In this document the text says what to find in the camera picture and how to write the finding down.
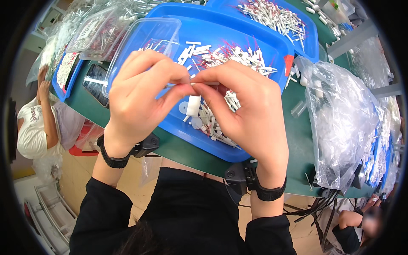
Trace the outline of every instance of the phone screen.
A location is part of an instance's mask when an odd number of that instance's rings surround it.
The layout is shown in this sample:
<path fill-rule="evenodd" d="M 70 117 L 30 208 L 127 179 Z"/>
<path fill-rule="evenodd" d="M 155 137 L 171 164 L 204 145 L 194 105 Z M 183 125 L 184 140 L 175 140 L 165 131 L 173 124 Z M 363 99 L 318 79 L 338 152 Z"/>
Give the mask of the phone screen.
<path fill-rule="evenodd" d="M 106 70 L 92 64 L 86 74 L 82 86 L 99 102 L 103 107 L 109 103 L 109 99 L 102 94 L 102 86 L 105 80 Z"/>

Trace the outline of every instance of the floor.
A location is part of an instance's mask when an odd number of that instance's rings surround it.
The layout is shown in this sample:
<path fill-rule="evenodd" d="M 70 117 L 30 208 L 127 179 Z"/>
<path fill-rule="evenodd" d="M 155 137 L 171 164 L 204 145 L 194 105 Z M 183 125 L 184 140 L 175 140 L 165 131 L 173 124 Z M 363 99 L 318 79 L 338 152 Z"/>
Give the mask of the floor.
<path fill-rule="evenodd" d="M 81 201 L 86 194 L 85 185 L 91 178 L 93 166 L 97 156 L 76 157 L 66 152 L 63 155 L 62 178 L 60 180 L 61 193 L 70 208 L 79 213 Z M 123 175 L 118 183 L 118 189 L 125 192 L 133 202 L 131 218 L 129 225 L 132 226 L 134 218 L 139 218 L 153 193 L 156 181 L 151 181 L 143 186 L 141 183 L 142 176 L 142 159 L 131 157 Z M 290 195 L 285 199 L 285 203 L 299 208 L 307 208 L 314 201 L 312 197 Z M 248 204 L 249 198 L 243 197 L 242 204 Z M 295 223 L 297 216 L 288 216 L 290 221 L 289 231 L 292 235 L 293 247 L 298 255 L 320 255 L 323 254 L 320 249 L 319 238 L 316 227 L 311 227 L 313 218 L 306 217 L 304 220 Z M 251 209 L 239 207 L 239 231 L 242 238 L 245 238 L 246 224 L 251 220 Z"/>

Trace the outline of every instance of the red tag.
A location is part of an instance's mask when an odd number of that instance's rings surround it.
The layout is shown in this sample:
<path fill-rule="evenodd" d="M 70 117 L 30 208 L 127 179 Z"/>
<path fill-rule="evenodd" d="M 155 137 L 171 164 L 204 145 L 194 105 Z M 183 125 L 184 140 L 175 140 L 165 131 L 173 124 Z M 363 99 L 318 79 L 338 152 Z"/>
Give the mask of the red tag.
<path fill-rule="evenodd" d="M 285 60 L 285 64 L 286 64 L 286 73 L 285 73 L 286 77 L 289 76 L 290 68 L 292 67 L 294 58 L 295 56 L 292 56 L 292 55 L 286 55 L 283 57 L 283 59 Z"/>

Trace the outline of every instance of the black sleeve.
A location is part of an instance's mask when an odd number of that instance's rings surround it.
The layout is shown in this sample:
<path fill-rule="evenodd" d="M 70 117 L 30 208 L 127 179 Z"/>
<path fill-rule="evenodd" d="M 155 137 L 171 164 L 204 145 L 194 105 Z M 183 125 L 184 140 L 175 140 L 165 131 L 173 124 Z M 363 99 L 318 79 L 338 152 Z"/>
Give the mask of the black sleeve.
<path fill-rule="evenodd" d="M 340 229 L 340 225 L 337 225 L 333 228 L 332 232 L 345 253 L 351 254 L 360 248 L 361 242 L 354 227 Z"/>
<path fill-rule="evenodd" d="M 112 254 L 125 241 L 132 201 L 125 193 L 94 178 L 86 185 L 69 247 L 70 254 Z"/>
<path fill-rule="evenodd" d="M 246 226 L 245 242 L 251 254 L 296 254 L 286 215 L 258 218 Z"/>

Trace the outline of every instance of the green workbench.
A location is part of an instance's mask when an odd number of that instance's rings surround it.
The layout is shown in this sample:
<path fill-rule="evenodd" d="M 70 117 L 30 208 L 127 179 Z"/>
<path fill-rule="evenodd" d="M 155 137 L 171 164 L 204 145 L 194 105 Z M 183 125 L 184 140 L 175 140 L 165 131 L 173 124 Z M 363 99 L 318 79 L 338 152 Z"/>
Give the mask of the green workbench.
<path fill-rule="evenodd" d="M 319 20 L 319 15 L 306 12 L 306 5 L 302 1 L 287 0 L 287 2 L 304 11 L 316 23 L 321 45 L 325 47 L 326 43 L 331 44 L 331 42 L 336 40 L 331 30 Z M 102 107 L 82 87 L 82 80 L 93 63 L 97 62 L 85 61 L 76 78 L 71 96 L 65 100 L 65 103 L 89 120 L 105 127 L 109 121 L 109 110 Z M 350 70 L 346 54 L 336 58 L 335 64 Z M 107 69 L 108 65 L 109 63 L 105 62 L 102 66 Z M 305 111 L 298 119 L 295 119 L 290 113 L 291 109 L 300 100 L 305 100 L 304 90 L 305 88 L 299 82 L 290 81 L 287 89 L 282 94 L 286 137 L 289 146 L 286 193 L 316 197 L 318 196 L 319 188 L 313 188 L 310 191 L 305 176 L 305 173 L 311 176 L 315 171 L 309 113 Z M 175 162 L 220 177 L 224 176 L 225 170 L 232 164 L 191 145 L 159 127 L 153 133 L 160 138 L 160 147 L 155 153 Z M 374 189 L 368 185 L 364 185 L 362 190 L 352 187 L 349 188 L 346 197 L 370 197 L 373 191 Z"/>

